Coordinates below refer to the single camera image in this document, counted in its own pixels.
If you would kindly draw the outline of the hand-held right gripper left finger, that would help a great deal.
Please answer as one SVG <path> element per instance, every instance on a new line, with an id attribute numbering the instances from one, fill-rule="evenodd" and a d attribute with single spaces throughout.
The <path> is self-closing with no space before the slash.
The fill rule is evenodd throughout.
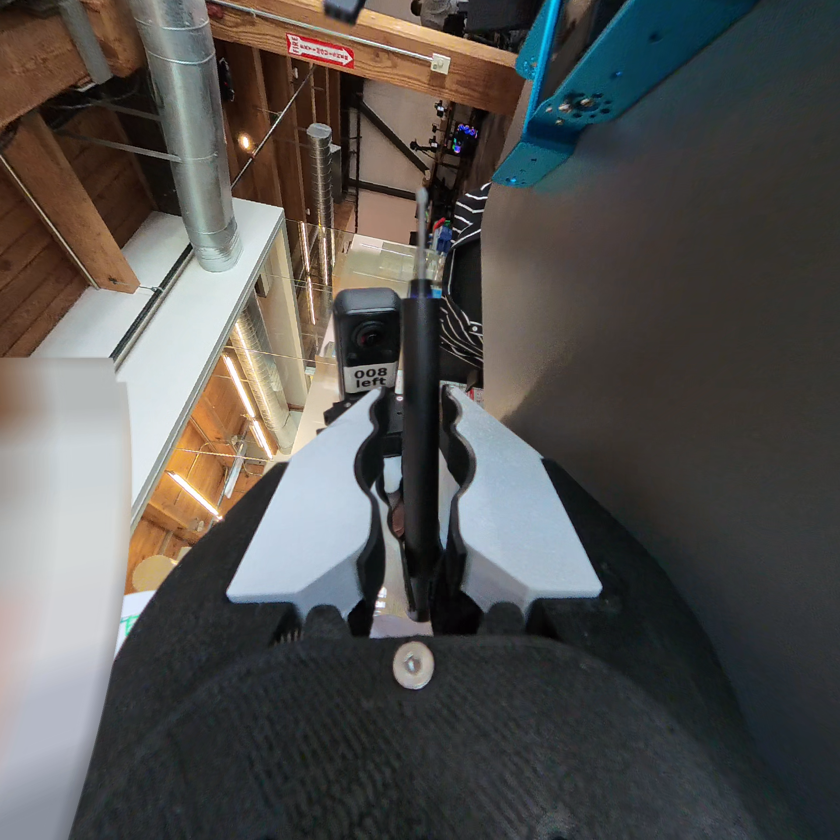
<path id="1" fill-rule="evenodd" d="M 286 603 L 301 618 L 333 606 L 373 610 L 385 576 L 376 485 L 383 477 L 386 389 L 355 402 L 287 462 L 226 595 Z"/>

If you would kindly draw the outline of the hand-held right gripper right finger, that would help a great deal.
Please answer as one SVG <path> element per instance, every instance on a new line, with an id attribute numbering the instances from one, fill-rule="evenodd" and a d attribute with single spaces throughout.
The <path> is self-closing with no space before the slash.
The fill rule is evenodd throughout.
<path id="1" fill-rule="evenodd" d="M 437 582 L 482 611 L 590 600 L 602 582 L 541 455 L 461 390 L 441 391 Z"/>

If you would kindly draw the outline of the black screwdriver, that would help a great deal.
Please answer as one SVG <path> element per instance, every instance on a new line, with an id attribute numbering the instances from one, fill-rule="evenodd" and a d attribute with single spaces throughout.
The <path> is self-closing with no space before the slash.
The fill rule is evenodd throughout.
<path id="1" fill-rule="evenodd" d="M 402 304 L 402 497 L 410 617 L 432 622 L 438 564 L 438 311 L 427 276 L 427 190 L 416 192 L 414 278 Z"/>

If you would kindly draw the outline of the blue toy robot arm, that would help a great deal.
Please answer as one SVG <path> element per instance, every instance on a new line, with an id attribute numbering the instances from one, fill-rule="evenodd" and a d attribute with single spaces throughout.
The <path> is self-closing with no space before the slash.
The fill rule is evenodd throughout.
<path id="1" fill-rule="evenodd" d="M 663 79 L 665 2 L 621 2 L 577 57 L 577 31 L 562 45 L 566 2 L 543 4 L 517 61 L 531 81 L 521 136 L 492 176 L 503 186 L 535 186 L 569 160 L 585 129 L 616 119 Z"/>

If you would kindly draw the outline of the long wooden ceiling beam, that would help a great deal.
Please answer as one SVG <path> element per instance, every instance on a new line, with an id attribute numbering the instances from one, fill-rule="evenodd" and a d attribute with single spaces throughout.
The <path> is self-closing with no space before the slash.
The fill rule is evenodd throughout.
<path id="1" fill-rule="evenodd" d="M 354 68 L 366 80 L 437 96 L 511 116 L 524 81 L 510 52 L 457 38 L 396 17 L 363 10 L 354 24 L 324 13 L 323 2 L 210 2 L 213 35 L 231 44 L 289 57 L 286 33 L 352 48 Z M 449 56 L 446 76 L 430 70 L 433 53 Z"/>

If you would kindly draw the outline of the slanted wooden beam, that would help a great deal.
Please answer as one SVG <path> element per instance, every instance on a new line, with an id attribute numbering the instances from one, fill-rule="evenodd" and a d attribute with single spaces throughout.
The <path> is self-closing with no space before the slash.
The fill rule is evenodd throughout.
<path id="1" fill-rule="evenodd" d="M 140 282 L 56 136 L 34 109 L 9 124 L 2 171 L 88 285 L 132 294 Z"/>

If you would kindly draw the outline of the narrow silver ventilation duct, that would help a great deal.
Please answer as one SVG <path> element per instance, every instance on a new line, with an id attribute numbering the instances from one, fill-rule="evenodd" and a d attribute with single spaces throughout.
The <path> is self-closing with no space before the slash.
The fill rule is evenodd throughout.
<path id="1" fill-rule="evenodd" d="M 332 130 L 322 122 L 308 126 L 311 201 L 317 224 L 333 229 Z"/>

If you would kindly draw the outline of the wide silver ventilation duct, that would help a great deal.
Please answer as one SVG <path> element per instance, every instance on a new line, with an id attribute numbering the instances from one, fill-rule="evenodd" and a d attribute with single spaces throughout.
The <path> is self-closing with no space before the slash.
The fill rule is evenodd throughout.
<path id="1" fill-rule="evenodd" d="M 242 254 L 233 206 L 217 58 L 202 1 L 130 1 L 147 58 L 182 220 L 200 266 Z"/>

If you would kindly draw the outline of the red white wall sign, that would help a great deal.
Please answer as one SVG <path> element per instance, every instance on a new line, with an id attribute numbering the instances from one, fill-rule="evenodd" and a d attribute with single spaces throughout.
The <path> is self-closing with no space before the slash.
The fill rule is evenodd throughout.
<path id="1" fill-rule="evenodd" d="M 352 48 L 294 33 L 286 33 L 286 42 L 289 57 L 339 67 L 343 70 L 354 68 Z"/>

